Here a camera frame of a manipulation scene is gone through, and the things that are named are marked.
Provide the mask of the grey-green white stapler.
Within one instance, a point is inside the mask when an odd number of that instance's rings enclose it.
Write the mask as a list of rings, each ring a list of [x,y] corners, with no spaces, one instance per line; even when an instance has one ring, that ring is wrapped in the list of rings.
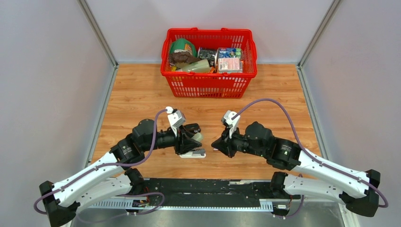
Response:
[[[203,135],[198,132],[196,133],[192,139],[195,139],[198,142],[201,142],[203,140]],[[206,150],[203,148],[195,148],[187,153],[180,154],[180,158],[205,158],[206,157]]]

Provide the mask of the black stapler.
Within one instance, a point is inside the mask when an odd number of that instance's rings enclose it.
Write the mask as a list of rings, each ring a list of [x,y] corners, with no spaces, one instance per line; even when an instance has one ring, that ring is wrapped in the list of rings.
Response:
[[[186,131],[188,131],[189,133],[192,133],[192,134],[201,132],[201,128],[200,128],[199,124],[197,124],[197,123],[186,124],[183,127],[185,128]]]

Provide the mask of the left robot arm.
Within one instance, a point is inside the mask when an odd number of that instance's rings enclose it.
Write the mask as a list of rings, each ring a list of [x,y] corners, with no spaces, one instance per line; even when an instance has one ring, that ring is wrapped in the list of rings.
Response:
[[[170,127],[160,131],[155,120],[141,120],[95,163],[62,181],[41,183],[41,197],[34,202],[36,212],[40,212],[37,205],[42,202],[42,213],[50,225],[61,227],[99,201],[125,194],[141,195],[145,184],[135,167],[144,163],[153,150],[173,148],[177,155],[183,155],[202,146],[197,123],[184,125],[182,117],[170,117]]]

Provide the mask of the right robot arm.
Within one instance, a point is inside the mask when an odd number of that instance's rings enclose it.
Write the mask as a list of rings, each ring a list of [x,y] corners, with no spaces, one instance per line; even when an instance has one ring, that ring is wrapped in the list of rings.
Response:
[[[237,152],[263,157],[277,168],[270,182],[276,198],[305,195],[335,201],[358,215],[373,217],[379,208],[380,173],[352,170],[317,155],[290,140],[274,137],[272,131],[253,122],[241,134],[226,127],[212,147],[228,157]]]

